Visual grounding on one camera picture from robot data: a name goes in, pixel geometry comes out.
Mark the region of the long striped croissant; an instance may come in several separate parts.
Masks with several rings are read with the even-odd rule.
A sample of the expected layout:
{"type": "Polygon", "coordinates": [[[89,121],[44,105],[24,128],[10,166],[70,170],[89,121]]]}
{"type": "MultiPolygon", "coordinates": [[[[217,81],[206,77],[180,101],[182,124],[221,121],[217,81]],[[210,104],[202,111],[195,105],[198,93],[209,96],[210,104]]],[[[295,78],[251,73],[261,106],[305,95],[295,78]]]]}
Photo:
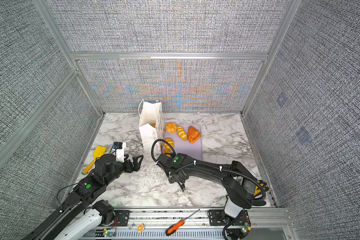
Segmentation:
{"type": "Polygon", "coordinates": [[[171,151],[170,151],[169,149],[164,149],[163,152],[162,152],[162,154],[164,154],[164,155],[166,155],[166,156],[168,156],[168,157],[171,157],[171,156],[172,156],[172,155],[171,155],[171,151]]]}

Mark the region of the white printed paper bag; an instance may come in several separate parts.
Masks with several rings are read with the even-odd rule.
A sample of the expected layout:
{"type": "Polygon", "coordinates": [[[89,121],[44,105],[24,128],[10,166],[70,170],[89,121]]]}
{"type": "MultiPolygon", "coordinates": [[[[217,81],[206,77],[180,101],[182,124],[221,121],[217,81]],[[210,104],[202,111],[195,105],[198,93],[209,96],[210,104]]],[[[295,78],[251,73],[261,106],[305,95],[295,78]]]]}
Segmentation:
{"type": "Polygon", "coordinates": [[[139,131],[143,148],[146,154],[151,152],[154,141],[163,139],[165,135],[165,122],[163,118],[162,103],[141,100],[139,107],[139,131]]]}

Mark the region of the small round striped roll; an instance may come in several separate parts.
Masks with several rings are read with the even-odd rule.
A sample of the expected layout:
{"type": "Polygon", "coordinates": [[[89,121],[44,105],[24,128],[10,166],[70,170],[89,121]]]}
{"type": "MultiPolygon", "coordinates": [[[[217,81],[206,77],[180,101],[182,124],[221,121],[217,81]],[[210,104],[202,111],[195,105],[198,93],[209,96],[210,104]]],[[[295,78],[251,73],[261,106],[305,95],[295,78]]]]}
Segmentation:
{"type": "Polygon", "coordinates": [[[168,149],[168,150],[174,148],[174,146],[175,146],[174,141],[170,138],[165,139],[165,142],[163,143],[163,145],[164,145],[165,149],[168,149]]]}

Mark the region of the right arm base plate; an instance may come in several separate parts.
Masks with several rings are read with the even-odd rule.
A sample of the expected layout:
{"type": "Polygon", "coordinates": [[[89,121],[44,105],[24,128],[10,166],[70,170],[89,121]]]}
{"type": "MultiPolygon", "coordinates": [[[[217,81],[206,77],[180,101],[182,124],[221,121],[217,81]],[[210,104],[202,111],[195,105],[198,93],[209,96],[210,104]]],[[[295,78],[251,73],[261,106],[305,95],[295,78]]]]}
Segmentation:
{"type": "MultiPolygon", "coordinates": [[[[235,217],[230,217],[224,210],[209,210],[207,216],[211,226],[225,226],[230,224],[235,217]]],[[[250,227],[251,221],[247,210],[242,210],[239,219],[232,226],[250,227]]]]}

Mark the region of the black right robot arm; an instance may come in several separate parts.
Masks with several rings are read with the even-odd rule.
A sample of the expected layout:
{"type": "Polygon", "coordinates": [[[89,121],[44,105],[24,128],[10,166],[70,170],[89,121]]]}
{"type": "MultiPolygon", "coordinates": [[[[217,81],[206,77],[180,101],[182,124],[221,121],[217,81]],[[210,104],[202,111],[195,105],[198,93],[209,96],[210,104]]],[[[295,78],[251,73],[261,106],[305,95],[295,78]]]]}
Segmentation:
{"type": "Polygon", "coordinates": [[[189,177],[201,178],[223,186],[228,194],[228,199],[224,206],[223,216],[235,218],[242,210],[251,207],[265,206],[267,190],[261,185],[261,181],[256,179],[238,161],[231,164],[214,164],[206,161],[194,159],[188,155],[176,153],[173,147],[168,154],[160,154],[155,158],[155,146],[162,142],[169,143],[163,139],[155,140],[151,147],[151,157],[166,174],[169,183],[177,183],[184,191],[185,183],[189,177]]]}

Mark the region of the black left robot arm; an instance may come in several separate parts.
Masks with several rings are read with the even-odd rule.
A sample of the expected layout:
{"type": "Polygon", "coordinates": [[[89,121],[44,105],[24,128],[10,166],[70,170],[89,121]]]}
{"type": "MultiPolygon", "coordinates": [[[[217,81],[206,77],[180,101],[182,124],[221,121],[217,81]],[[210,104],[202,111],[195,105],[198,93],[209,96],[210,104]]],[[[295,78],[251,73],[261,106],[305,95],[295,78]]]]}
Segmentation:
{"type": "Polygon", "coordinates": [[[87,209],[95,200],[102,195],[107,186],[119,178],[123,173],[132,173],[140,170],[143,155],[122,157],[124,162],[118,162],[116,156],[104,154],[95,161],[95,168],[81,179],[67,198],[60,203],[46,220],[29,233],[25,240],[53,240],[64,228],[82,211],[87,209]]]}

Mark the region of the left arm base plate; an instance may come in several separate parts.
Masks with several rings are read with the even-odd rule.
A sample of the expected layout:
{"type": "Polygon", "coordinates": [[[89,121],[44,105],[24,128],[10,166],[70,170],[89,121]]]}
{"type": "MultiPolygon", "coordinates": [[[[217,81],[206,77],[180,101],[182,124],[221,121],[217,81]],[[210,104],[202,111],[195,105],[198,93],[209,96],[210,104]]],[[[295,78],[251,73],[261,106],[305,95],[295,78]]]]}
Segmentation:
{"type": "Polygon", "coordinates": [[[130,218],[129,210],[108,211],[102,216],[101,225],[105,227],[126,227],[130,218]]]}

